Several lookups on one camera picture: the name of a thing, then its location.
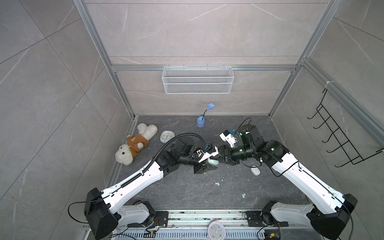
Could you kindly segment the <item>white earbud charging case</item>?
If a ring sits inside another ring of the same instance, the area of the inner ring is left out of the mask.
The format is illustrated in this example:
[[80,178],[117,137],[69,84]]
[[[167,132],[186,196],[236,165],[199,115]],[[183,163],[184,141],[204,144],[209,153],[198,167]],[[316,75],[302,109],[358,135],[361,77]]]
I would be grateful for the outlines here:
[[259,168],[251,168],[251,172],[254,176],[259,176],[261,174]]

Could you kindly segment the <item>green earbud charging case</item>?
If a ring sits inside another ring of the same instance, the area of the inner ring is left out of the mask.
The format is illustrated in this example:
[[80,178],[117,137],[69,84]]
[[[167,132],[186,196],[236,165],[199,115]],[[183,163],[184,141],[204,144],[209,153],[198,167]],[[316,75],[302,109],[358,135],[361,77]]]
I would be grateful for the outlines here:
[[207,161],[209,164],[211,164],[213,166],[217,166],[219,164],[219,161],[217,161],[217,160],[208,159]]

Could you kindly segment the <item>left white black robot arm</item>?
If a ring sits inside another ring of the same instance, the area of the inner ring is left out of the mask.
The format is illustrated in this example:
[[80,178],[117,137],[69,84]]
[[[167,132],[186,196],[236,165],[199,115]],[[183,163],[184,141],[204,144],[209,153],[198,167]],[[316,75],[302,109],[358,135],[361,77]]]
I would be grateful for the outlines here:
[[209,171],[207,160],[219,154],[212,144],[191,152],[192,144],[182,139],[172,139],[139,171],[118,184],[100,191],[94,188],[87,193],[84,215],[94,234],[101,240],[111,234],[120,224],[149,225],[155,210],[145,202],[123,211],[123,205],[148,187],[176,171],[181,164],[192,165],[197,174]]

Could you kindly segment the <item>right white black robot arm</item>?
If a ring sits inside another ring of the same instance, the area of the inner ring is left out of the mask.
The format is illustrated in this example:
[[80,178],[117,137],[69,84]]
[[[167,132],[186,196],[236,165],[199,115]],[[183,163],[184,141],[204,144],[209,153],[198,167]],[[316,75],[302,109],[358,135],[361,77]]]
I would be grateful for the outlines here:
[[348,223],[358,200],[351,194],[342,194],[318,178],[280,142],[264,141],[257,127],[251,124],[241,126],[237,131],[242,144],[226,130],[220,138],[227,145],[218,148],[217,160],[228,165],[240,164],[253,158],[265,164],[275,177],[285,177],[310,200],[308,205],[289,205],[277,201],[268,202],[259,219],[265,226],[290,222],[312,227],[320,235],[337,240]]

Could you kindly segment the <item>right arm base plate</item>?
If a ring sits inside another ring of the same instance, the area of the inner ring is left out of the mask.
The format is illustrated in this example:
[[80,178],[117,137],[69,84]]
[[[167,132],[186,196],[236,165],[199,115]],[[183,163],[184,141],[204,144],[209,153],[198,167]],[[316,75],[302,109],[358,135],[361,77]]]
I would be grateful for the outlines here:
[[249,227],[288,227],[288,222],[278,222],[271,214],[262,211],[246,211],[243,217]]

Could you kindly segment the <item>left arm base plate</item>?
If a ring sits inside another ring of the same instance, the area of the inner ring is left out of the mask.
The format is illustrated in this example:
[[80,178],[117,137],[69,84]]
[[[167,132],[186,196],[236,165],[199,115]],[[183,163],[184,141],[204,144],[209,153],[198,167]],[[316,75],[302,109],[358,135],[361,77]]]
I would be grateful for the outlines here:
[[167,226],[168,218],[169,218],[168,211],[157,211],[154,215],[150,215],[149,218],[145,220],[143,223],[129,224],[129,226],[131,228],[152,228],[152,227],[156,228],[159,224],[160,226]]

